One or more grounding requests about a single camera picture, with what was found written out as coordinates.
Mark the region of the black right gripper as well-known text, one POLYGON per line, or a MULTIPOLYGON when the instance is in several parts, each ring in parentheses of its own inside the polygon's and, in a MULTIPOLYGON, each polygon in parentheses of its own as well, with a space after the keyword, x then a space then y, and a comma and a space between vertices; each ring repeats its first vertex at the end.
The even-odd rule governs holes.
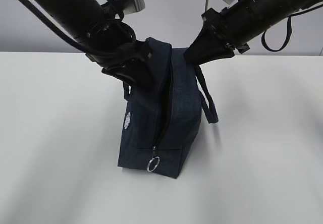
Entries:
POLYGON ((184 59, 202 65, 219 59, 232 58, 232 50, 217 46, 216 37, 240 53, 248 50, 247 43, 269 29, 273 22, 273 3, 270 0, 238 0, 220 12, 213 8, 202 14, 204 26, 194 42, 184 52, 184 59))

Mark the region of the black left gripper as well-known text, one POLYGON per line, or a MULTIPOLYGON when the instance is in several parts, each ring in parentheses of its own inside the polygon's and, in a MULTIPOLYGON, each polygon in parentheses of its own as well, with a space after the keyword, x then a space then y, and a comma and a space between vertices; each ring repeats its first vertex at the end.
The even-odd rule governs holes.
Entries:
POLYGON ((153 54, 148 41, 139 41, 134 30, 120 19, 108 19, 95 38, 103 49, 86 56, 125 87, 144 91, 161 90, 168 81, 168 55, 153 54))

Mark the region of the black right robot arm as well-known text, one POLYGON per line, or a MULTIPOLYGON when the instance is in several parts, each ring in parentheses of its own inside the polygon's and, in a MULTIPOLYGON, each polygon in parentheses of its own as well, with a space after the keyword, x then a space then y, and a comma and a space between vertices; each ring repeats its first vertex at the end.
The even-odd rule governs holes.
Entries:
POLYGON ((186 62, 201 65, 247 52, 248 42, 299 10, 322 0, 223 0, 228 7, 220 12, 206 8, 203 26, 184 52, 186 62))

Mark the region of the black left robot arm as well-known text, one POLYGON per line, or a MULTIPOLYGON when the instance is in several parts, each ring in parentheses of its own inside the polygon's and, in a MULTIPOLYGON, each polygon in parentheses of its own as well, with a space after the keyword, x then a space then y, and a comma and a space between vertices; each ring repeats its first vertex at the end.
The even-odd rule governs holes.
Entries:
POLYGON ((154 39, 140 41, 123 19, 144 0, 18 0, 54 34, 124 84, 151 91, 170 78, 169 58, 154 39))

